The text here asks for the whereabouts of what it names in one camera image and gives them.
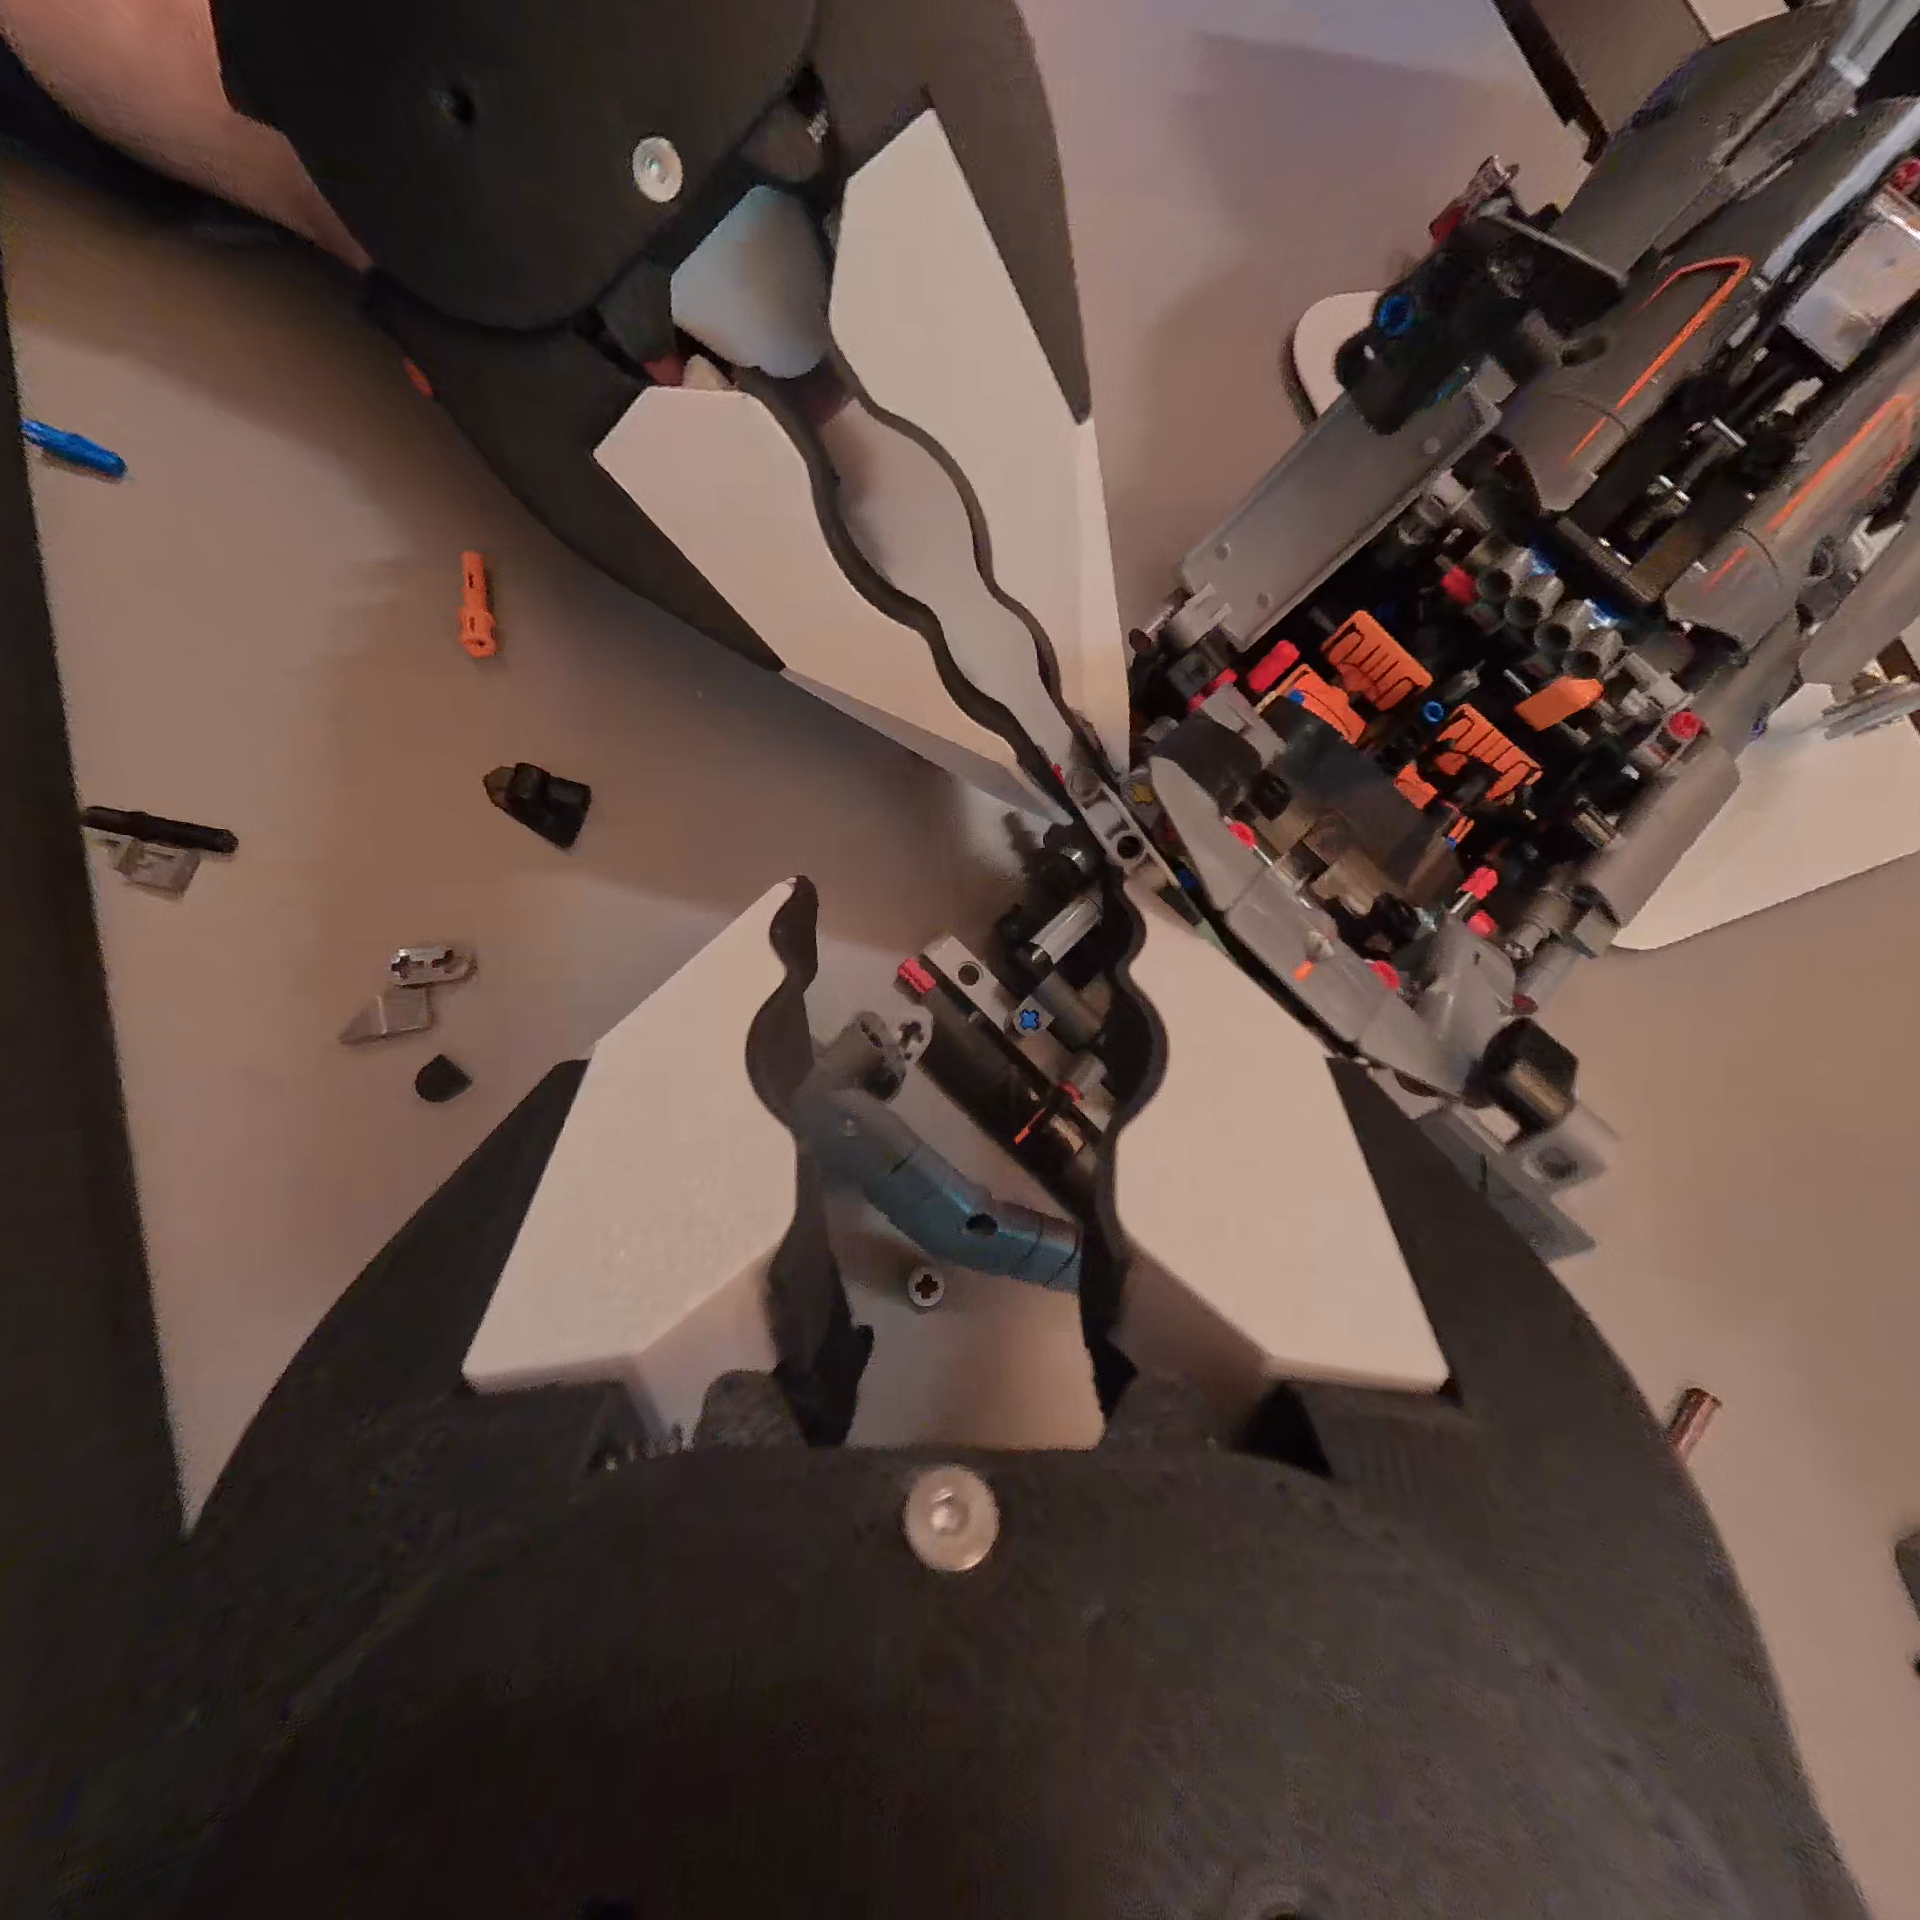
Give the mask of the white rounded mat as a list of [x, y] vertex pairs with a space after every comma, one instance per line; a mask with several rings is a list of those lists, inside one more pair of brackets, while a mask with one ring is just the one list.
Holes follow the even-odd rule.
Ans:
[[1383, 805], [1261, 827], [1319, 860], [1313, 906], [1368, 953], [1433, 921], [1545, 1001], [1559, 965], [1651, 950], [1915, 850], [1915, 682], [1856, 677], [1915, 624], [1915, 299], [1851, 347], [1805, 291], [1709, 242], [1595, 322], [1423, 362], [1404, 284], [1344, 296], [1319, 346], [1309, 508], [1353, 534], [1272, 617], [1301, 660], [1254, 700]]

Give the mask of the grey lego car model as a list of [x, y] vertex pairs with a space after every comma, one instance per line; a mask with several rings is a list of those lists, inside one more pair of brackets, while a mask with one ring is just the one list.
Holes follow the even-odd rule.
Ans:
[[1336, 395], [1179, 570], [1131, 760], [979, 961], [900, 965], [929, 1082], [1088, 1217], [1120, 877], [1383, 1082], [1548, 1258], [1607, 1133], [1540, 1010], [1803, 685], [1915, 720], [1915, 4], [1699, 49], [1563, 205], [1500, 160], [1336, 347]]

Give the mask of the person's left forearm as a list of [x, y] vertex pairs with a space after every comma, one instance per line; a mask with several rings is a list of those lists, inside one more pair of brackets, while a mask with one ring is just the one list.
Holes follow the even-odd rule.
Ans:
[[367, 273], [286, 136], [229, 99], [209, 3], [4, 3], [3, 30], [30, 77], [116, 152]]

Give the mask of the dark perforated panel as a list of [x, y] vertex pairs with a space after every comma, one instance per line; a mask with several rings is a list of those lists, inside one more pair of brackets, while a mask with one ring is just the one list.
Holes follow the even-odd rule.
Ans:
[[3, 324], [4, 1539], [104, 1562], [180, 1530], [128, 1110]]

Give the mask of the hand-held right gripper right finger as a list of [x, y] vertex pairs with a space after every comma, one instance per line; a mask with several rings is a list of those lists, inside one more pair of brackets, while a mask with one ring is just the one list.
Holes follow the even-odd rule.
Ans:
[[1105, 906], [1112, 1117], [1083, 1261], [1100, 1440], [1276, 1449], [1295, 1402], [1440, 1406], [1449, 1360], [1332, 1057], [1152, 885]]

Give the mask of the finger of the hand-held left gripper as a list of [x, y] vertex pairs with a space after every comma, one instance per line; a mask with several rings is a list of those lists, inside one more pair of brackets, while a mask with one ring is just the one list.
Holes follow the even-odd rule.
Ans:
[[817, 428], [855, 548], [935, 616], [959, 672], [1041, 748], [1064, 713], [1124, 746], [1105, 499], [937, 113], [859, 165], [836, 220], [756, 186], [671, 273], [671, 321], [715, 363], [830, 373]]
[[1057, 822], [1069, 732], [1033, 632], [981, 574], [959, 490], [856, 401], [648, 388], [593, 452], [806, 694]]

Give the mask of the black lego slope piece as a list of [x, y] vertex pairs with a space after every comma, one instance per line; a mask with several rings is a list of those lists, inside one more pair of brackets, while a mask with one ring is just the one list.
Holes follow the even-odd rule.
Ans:
[[552, 776], [532, 761], [513, 761], [486, 770], [481, 786], [499, 811], [550, 848], [575, 848], [592, 806], [592, 789], [584, 781]]

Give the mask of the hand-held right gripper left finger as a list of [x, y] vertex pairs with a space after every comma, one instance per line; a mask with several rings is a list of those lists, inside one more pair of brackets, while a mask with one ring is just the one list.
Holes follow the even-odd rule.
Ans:
[[817, 896], [775, 882], [592, 1050], [463, 1358], [470, 1390], [620, 1385], [653, 1442], [773, 1379], [841, 1445], [872, 1355], [797, 1131]]

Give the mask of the grey lego panel strip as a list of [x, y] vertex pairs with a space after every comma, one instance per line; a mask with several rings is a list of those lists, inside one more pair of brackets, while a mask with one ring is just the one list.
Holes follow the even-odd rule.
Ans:
[[1062, 1217], [996, 1197], [896, 1108], [929, 1042], [929, 1018], [899, 1026], [856, 1013], [816, 1051], [796, 1129], [823, 1174], [859, 1195], [911, 1246], [966, 1272], [1077, 1293], [1083, 1235]]

